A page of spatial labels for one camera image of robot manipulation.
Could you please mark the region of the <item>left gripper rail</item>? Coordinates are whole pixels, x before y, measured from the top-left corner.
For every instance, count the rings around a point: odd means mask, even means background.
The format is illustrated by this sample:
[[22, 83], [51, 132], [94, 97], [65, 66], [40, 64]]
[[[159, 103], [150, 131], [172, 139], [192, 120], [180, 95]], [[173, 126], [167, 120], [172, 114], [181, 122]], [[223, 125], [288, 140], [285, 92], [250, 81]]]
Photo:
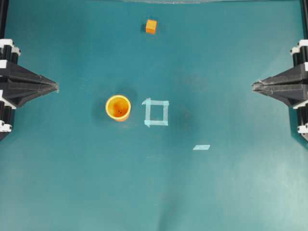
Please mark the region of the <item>left gripper rail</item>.
[[[19, 65], [21, 51], [12, 39], [0, 39], [0, 140], [13, 130], [15, 110], [28, 101], [58, 91], [58, 84]], [[32, 89], [8, 89], [8, 78], [18, 82], [37, 83]], [[8, 100], [4, 94], [8, 91]]]

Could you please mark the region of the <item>right gripper rail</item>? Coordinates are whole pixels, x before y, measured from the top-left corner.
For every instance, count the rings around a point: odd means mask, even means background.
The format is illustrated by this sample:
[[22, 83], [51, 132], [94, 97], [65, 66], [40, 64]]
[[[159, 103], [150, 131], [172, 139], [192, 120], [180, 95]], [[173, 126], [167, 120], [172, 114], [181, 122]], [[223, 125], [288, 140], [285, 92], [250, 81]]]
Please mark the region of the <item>right gripper rail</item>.
[[[302, 39], [290, 50], [294, 67], [255, 82], [254, 92], [272, 97], [293, 107], [297, 115], [297, 132], [308, 140], [308, 40]], [[266, 87], [271, 85], [302, 84], [302, 87]]]

